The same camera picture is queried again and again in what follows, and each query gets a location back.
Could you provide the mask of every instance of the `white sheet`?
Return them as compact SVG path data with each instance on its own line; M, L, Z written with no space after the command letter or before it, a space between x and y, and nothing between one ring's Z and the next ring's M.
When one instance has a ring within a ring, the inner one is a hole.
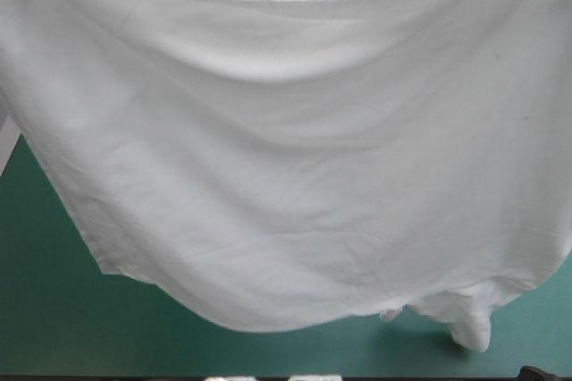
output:
M0 0L0 84L104 273L482 351L570 251L570 4Z

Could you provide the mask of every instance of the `green floor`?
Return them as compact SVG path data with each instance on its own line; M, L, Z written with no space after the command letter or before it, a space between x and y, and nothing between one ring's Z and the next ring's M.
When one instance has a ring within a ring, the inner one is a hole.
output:
M411 312L287 334L214 326L156 287L101 275L21 140L0 178L0 374L572 376L572 259L493 317L491 348L460 349Z

